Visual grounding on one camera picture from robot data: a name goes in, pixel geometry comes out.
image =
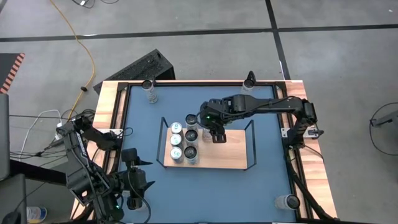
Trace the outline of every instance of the can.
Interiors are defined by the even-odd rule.
[[[187,158],[187,161],[192,165],[198,162],[198,151],[193,146],[188,146],[185,148],[184,156]]]
[[[174,122],[171,125],[172,134],[179,134],[181,139],[184,139],[184,132],[182,131],[182,125],[178,122]]]
[[[176,164],[180,164],[184,160],[184,157],[182,156],[182,150],[179,147],[172,148],[172,150],[170,151],[170,157]]]
[[[188,130],[185,133],[185,142],[187,146],[198,148],[198,133],[195,130]]]
[[[26,207],[28,223],[40,223],[47,217],[47,209],[43,207]]]
[[[142,82],[141,87],[146,92],[149,103],[156,103],[157,95],[153,83],[149,80],[145,80]]]
[[[170,143],[173,147],[182,148],[182,138],[179,134],[172,134],[170,137]]]
[[[210,130],[206,129],[206,128],[203,128],[203,132],[201,134],[201,137],[202,137],[202,139],[204,141],[212,141],[213,140],[213,137],[210,134]]]
[[[282,195],[275,199],[275,207],[284,210],[295,210],[300,206],[300,200],[296,195]]]
[[[252,80],[245,80],[242,84],[241,94],[250,95],[253,89],[254,82]]]
[[[185,117],[185,124],[187,124],[187,130],[195,130],[198,132],[197,116],[194,114],[188,114]]]

